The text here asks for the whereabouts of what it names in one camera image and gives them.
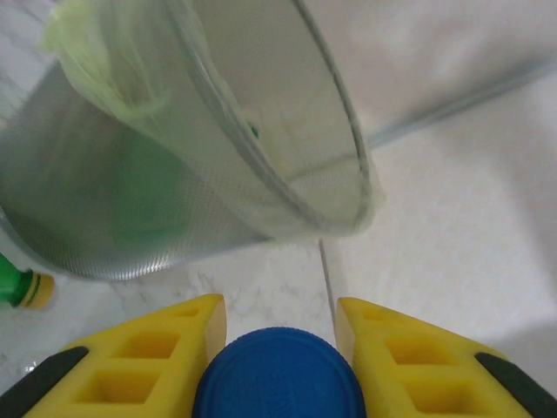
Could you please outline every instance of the floor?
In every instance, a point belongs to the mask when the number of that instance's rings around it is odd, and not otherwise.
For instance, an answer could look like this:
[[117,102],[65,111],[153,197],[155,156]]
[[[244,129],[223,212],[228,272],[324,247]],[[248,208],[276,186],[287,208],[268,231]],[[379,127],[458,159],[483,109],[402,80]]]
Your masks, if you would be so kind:
[[[557,46],[553,0],[307,2],[367,131]],[[0,0],[0,127],[51,60],[36,48],[49,8]],[[333,342],[331,301],[351,295],[491,344],[557,394],[556,96],[557,77],[545,78],[373,151],[387,200],[357,236],[253,247],[124,284],[57,278],[50,311],[0,310],[0,392],[81,335],[220,292],[230,340],[292,326]],[[1,235],[0,252],[33,267]]]

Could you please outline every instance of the bottle cap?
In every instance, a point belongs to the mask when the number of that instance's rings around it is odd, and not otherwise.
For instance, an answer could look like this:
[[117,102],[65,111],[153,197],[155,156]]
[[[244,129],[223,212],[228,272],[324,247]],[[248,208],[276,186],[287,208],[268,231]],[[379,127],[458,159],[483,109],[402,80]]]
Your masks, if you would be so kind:
[[29,289],[17,307],[43,309],[48,305],[54,293],[55,285],[52,276],[42,273],[33,273]]
[[356,376],[340,353],[298,329],[269,328],[226,347],[205,370],[193,418],[366,418]]

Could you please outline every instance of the black rubber strip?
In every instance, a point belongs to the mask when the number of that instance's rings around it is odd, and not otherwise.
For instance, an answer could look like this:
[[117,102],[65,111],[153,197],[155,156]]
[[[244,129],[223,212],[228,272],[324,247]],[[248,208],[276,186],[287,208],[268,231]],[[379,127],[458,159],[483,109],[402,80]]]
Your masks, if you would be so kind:
[[518,366],[487,353],[476,354],[476,360],[533,418],[557,417],[557,400]]
[[0,416],[23,418],[88,353],[87,347],[75,347],[47,358],[0,396]]

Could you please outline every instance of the green plastic bottle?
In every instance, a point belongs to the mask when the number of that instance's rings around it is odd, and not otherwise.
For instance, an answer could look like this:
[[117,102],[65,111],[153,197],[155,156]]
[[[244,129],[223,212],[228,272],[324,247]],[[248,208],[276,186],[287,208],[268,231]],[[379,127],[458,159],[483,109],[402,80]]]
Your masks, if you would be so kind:
[[0,254],[0,303],[41,309],[48,304],[54,286],[51,276],[32,270],[20,272]]

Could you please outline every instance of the blue cap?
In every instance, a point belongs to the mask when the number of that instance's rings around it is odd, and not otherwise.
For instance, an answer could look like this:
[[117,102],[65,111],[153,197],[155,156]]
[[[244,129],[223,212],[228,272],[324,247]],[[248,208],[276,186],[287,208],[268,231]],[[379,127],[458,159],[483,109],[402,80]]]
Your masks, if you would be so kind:
[[352,369],[319,337],[268,328],[226,347],[201,378],[193,418],[366,418]]

